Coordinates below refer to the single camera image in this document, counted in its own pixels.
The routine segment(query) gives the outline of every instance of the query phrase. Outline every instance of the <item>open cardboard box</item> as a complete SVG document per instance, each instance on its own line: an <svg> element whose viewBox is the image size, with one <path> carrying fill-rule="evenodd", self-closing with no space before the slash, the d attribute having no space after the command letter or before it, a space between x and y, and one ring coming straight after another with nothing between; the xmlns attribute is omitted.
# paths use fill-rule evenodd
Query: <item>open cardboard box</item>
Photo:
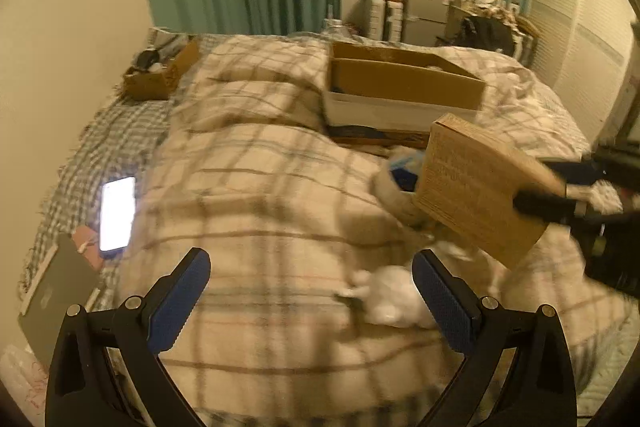
<svg viewBox="0 0 640 427"><path fill-rule="evenodd" d="M324 113L337 142L425 147L442 115L475 118L484 87L438 55L334 42Z"/></svg>
<svg viewBox="0 0 640 427"><path fill-rule="evenodd" d="M122 75L123 91L134 100L169 100L181 76L183 76L200 58L198 39L192 37L181 51L171 58L159 73L142 73L129 68Z"/></svg>

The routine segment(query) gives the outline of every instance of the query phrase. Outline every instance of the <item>phone screen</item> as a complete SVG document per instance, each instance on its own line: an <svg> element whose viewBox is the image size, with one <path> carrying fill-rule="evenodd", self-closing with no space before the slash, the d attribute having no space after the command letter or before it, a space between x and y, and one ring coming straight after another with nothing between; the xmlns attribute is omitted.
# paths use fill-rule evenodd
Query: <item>phone screen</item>
<svg viewBox="0 0 640 427"><path fill-rule="evenodd" d="M135 178L105 183L100 204L100 251L125 248L129 244L136 211Z"/></svg>

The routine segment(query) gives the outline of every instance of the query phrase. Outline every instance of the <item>cardboard box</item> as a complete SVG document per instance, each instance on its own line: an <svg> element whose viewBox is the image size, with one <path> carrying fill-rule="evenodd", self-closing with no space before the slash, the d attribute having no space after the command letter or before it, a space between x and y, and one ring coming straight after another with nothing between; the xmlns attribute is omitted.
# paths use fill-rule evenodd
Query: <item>cardboard box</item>
<svg viewBox="0 0 640 427"><path fill-rule="evenodd" d="M169 60L159 73L141 73L129 68L122 75L123 91L134 100L169 100L180 78L198 61L200 51L198 39L192 38L174 58Z"/></svg>
<svg viewBox="0 0 640 427"><path fill-rule="evenodd" d="M514 210L521 188L565 194L551 169L484 129L452 114L433 124L415 205L507 268L546 229L546 223Z"/></svg>
<svg viewBox="0 0 640 427"><path fill-rule="evenodd" d="M418 146L443 114L473 120L484 87L438 55L334 42L324 112L336 141Z"/></svg>

